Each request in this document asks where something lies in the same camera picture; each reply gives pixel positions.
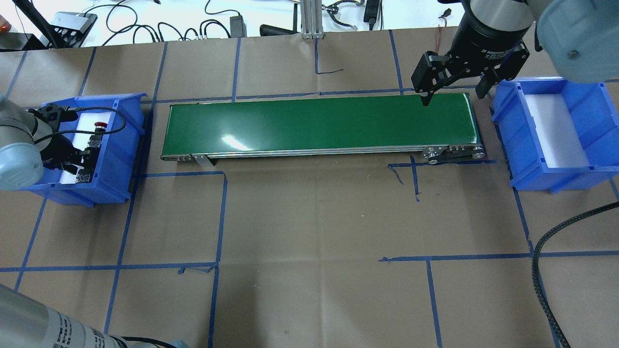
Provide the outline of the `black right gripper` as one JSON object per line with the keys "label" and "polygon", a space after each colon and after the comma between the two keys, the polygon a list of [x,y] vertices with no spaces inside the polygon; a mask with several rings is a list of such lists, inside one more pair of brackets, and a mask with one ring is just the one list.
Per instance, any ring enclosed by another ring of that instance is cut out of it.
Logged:
{"label": "black right gripper", "polygon": [[501,81],[517,77],[530,55],[523,42],[530,27],[528,7],[465,7],[447,54],[423,53],[412,73],[422,105],[460,79],[481,76],[475,88],[481,100]]}

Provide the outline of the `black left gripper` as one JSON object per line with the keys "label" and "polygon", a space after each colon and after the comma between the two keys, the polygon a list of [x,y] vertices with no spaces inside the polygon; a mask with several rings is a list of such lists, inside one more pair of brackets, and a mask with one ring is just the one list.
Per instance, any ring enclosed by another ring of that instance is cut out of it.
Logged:
{"label": "black left gripper", "polygon": [[36,143],[41,145],[41,159],[44,167],[49,170],[62,170],[77,174],[78,167],[96,167],[99,160],[99,148],[78,150],[71,140],[63,134],[58,134],[62,122],[73,122],[78,118],[77,112],[71,111],[69,106],[60,106],[54,103],[38,109],[29,109],[37,119],[37,126],[33,133],[33,140],[38,141],[48,134],[53,136]]}

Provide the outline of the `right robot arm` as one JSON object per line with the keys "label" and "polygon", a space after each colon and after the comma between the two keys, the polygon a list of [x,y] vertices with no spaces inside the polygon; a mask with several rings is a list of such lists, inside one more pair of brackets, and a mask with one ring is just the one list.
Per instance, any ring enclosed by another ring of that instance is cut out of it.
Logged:
{"label": "right robot arm", "polygon": [[619,72],[619,3],[616,0],[463,0],[464,15],[446,54],[425,52],[411,76],[427,106],[435,92],[480,77],[484,98],[515,79],[529,58],[524,36],[546,51],[559,75],[582,84],[616,79]]}

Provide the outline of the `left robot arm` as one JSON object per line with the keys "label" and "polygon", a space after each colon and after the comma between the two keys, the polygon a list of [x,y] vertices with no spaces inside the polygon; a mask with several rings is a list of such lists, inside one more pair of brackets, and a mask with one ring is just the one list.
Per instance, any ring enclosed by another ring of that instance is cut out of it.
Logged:
{"label": "left robot arm", "polygon": [[78,119],[75,108],[52,103],[25,110],[2,96],[0,111],[2,191],[31,187],[42,179],[46,169],[74,174],[77,182],[91,182],[106,124],[95,126],[90,132],[94,145],[80,150],[59,133],[62,122]]}

